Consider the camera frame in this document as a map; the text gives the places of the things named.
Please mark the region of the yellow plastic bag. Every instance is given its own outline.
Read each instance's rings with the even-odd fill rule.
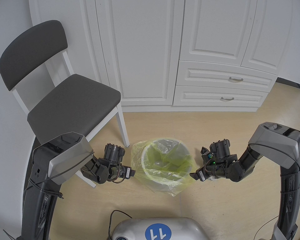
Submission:
[[[153,139],[138,142],[131,150],[135,177],[152,191],[176,196],[193,183],[189,173],[195,160],[183,142],[176,139]]]

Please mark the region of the white chair leg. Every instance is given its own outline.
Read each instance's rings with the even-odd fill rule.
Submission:
[[[129,139],[128,139],[128,135],[127,135],[127,131],[126,131],[126,126],[125,126],[125,121],[124,121],[124,117],[123,117],[121,103],[119,103],[117,105],[117,110],[118,110],[118,112],[116,113],[116,116],[117,116],[120,131],[121,131],[123,143],[124,143],[124,146],[128,148],[130,143],[129,143]]]
[[[84,176],[82,175],[82,172],[81,172],[81,171],[78,170],[78,171],[76,172],[76,175],[77,175],[78,177],[80,177],[83,181],[85,181],[88,185],[91,185],[93,188],[96,187],[96,184],[95,184],[92,180],[87,179],[86,177],[84,177]]]

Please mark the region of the wooden floor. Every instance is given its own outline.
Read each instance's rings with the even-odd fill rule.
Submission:
[[[257,112],[124,113],[131,145],[125,148],[123,164],[130,165],[134,143],[161,137],[182,140],[199,167],[201,147],[219,139],[228,138],[231,153],[240,157],[260,123],[276,122],[300,129],[299,105],[300,89],[276,83]],[[107,143],[123,145],[115,117],[91,141],[96,157],[103,157]],[[211,240],[252,240],[264,223],[278,215],[280,171],[278,165],[263,157],[254,172],[239,183],[228,179],[195,181],[176,197],[153,193],[135,178],[92,188],[73,176],[62,185],[61,192],[64,199],[57,200],[52,240],[105,240],[114,209],[134,218],[189,217],[202,225]],[[115,213],[112,229],[124,219],[121,213]],[[256,239],[270,239],[275,221],[264,226]]]

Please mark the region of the white label sticker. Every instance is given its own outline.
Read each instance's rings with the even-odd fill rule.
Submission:
[[[203,172],[202,172],[202,171],[200,171],[199,173],[200,173],[200,176],[201,176],[201,178],[202,178],[202,181],[204,181],[204,180],[205,180],[205,178],[204,178]]]
[[[130,168],[127,168],[126,178],[129,178]]]

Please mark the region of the gray chair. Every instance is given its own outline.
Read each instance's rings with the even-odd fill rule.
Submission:
[[[117,116],[124,145],[129,146],[119,91],[84,76],[74,74],[66,48],[66,35],[57,20],[43,22],[18,36],[0,58],[0,74],[9,91],[27,114],[27,121],[41,144],[56,136],[77,132],[90,141],[114,116]],[[31,111],[15,86],[39,65],[62,52],[70,76],[57,85]],[[76,173],[88,184],[95,183]]]

